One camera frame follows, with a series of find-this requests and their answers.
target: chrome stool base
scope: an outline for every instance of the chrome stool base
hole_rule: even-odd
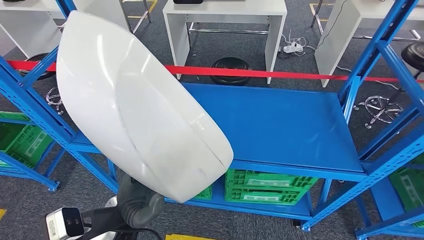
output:
[[[365,123],[367,129],[372,128],[372,124],[377,120],[386,124],[392,121],[404,111],[397,102],[390,102],[389,98],[382,96],[370,96],[365,102],[354,105],[353,109],[359,110],[358,106],[364,106],[366,111],[373,117],[369,123]]]
[[[45,96],[45,100],[47,101],[48,105],[56,106],[56,112],[58,115],[64,114],[64,111],[60,109],[60,106],[63,104],[63,102],[57,87],[53,87],[52,89],[50,89],[50,91],[48,91]]]

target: white desk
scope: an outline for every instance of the white desk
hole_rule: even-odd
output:
[[[319,74],[332,75],[357,28],[377,29],[393,5],[393,0],[347,0],[340,12],[343,0],[335,3],[324,32],[315,51],[315,60]],[[424,8],[416,7],[403,24],[404,29],[424,30]],[[326,87],[328,79],[321,79]]]
[[[176,66],[184,66],[189,54],[187,22],[269,24],[265,65],[266,70],[272,72],[287,9],[284,0],[205,0],[201,4],[174,4],[168,0],[163,16]]]
[[[120,0],[73,2],[79,11],[102,17],[128,29]],[[53,19],[64,18],[56,0],[0,0],[0,27],[27,57],[49,53],[59,45],[62,33]]]

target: blue shelf board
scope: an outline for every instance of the blue shelf board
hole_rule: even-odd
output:
[[[212,199],[211,200],[200,200],[190,199],[184,204],[193,205],[198,207],[222,209],[236,212],[244,212],[250,214],[269,215],[274,217],[298,219],[298,220],[309,220],[311,215],[309,212],[309,201],[305,194],[300,201],[294,206],[288,205],[276,205],[276,204],[260,204],[260,203],[237,203],[237,202],[226,202],[224,200],[224,187],[225,179],[221,177],[218,179],[212,187]],[[166,198],[166,202],[175,203],[174,200]]]
[[[371,192],[382,221],[405,213],[404,206],[399,199],[398,193],[393,188],[388,177],[383,178],[372,186]]]
[[[222,129],[236,160],[364,172],[335,93],[183,85]]]
[[[398,193],[392,186],[389,177],[383,178],[383,180],[372,186],[371,192],[382,221],[389,220],[405,213],[404,206]],[[424,228],[404,225],[388,230],[384,234],[423,238]]]

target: green plastic crate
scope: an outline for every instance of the green plastic crate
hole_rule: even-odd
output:
[[[20,120],[29,122],[31,119],[22,112],[0,111],[0,119]]]
[[[23,113],[0,112],[0,118],[29,121]],[[53,139],[34,125],[0,122],[0,151],[33,168]],[[1,167],[10,167],[0,161]]]
[[[297,188],[307,191],[316,182],[317,177],[275,174],[260,171],[228,169],[225,174],[225,186],[237,187],[274,187]]]
[[[296,205],[307,193],[300,188],[248,188],[225,186],[225,201],[235,203]]]
[[[389,178],[405,211],[424,206],[423,170],[405,168],[401,173],[392,173]],[[414,223],[413,226],[424,228],[424,220]]]
[[[212,185],[208,186],[205,190],[201,191],[194,198],[195,199],[201,199],[201,200],[211,200],[212,199]]]

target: gray carpet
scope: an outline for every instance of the gray carpet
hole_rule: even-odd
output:
[[[163,63],[172,64],[171,50],[168,43],[167,32],[162,14],[162,8],[166,0],[159,0],[153,9],[152,23],[144,22],[137,31],[136,36],[150,49],[150,51]],[[311,46],[316,46],[319,40],[318,28],[309,28],[312,19],[309,9],[309,0],[287,0],[288,16],[286,18],[283,33],[287,36],[291,29],[291,36],[305,37]],[[124,10],[129,16],[139,16],[143,11],[140,2],[125,2]],[[322,11],[322,18],[328,17],[330,10]],[[130,19],[131,25],[135,25],[137,19]],[[206,24],[198,23],[197,27],[225,28],[225,29],[249,29],[265,30],[264,25],[255,24]],[[371,33],[372,30],[359,29],[358,32]],[[220,33],[198,33],[193,34],[192,48],[187,60],[190,66],[210,66],[214,61],[227,56],[239,57],[246,60],[253,69],[265,70],[265,37],[260,35],[234,35]],[[340,66],[352,68],[365,48],[367,40],[353,39]],[[395,42],[393,48],[400,51],[406,43]],[[23,55],[13,50],[6,59],[23,59]],[[290,71],[301,73],[318,73],[313,54],[302,57],[291,57],[277,59],[276,71]],[[391,70],[383,60],[380,60],[371,76],[391,77]],[[183,76],[184,82],[211,83],[209,77]],[[333,91],[341,87],[342,82],[330,81],[327,88],[322,89],[319,80],[293,80],[273,79],[271,85],[266,85],[264,78],[252,79],[250,86],[284,88],[308,91]],[[45,95],[47,91],[55,86],[55,81],[43,80],[34,84],[34,88]],[[360,88],[357,102],[363,101],[371,95],[389,96],[394,89],[375,82],[366,82]],[[402,95],[398,101],[404,107],[409,103],[406,95]],[[4,98],[0,98],[1,111],[16,111]],[[73,125],[69,116],[65,113],[63,117]],[[350,130],[358,149],[364,146],[379,130],[384,127],[383,123],[377,123],[372,129],[366,129],[364,123],[370,120],[370,116],[364,109],[355,111],[350,121]],[[42,168],[57,154],[55,148],[43,164]],[[106,169],[106,160],[102,155],[93,155],[93,158]],[[90,174],[70,155],[65,154],[52,179],[61,181],[61,188],[57,192],[48,192],[47,187],[32,180],[0,176],[0,208],[7,209],[6,215],[0,220],[0,239],[22,240],[42,239],[39,231],[39,218],[62,206],[74,206],[81,211],[102,207],[104,203],[114,194],[108,190],[99,180]],[[313,202],[317,202],[320,194],[322,180],[312,189]],[[335,182],[331,194],[340,190],[343,183]],[[371,196],[363,194],[365,203],[369,209],[373,222],[379,220],[378,213],[373,206]],[[184,234],[212,238],[217,240],[328,240],[343,239],[354,240],[355,228],[362,226],[362,220],[355,202],[350,202],[344,207],[324,219],[312,228],[311,232],[301,232],[292,226],[291,220],[286,218],[254,215],[241,212],[201,208],[182,204],[167,204],[160,216],[151,223],[150,227],[158,231],[162,236],[165,234]],[[148,235],[140,235],[140,239],[152,239]],[[393,236],[371,237],[372,240],[382,239],[410,239]]]

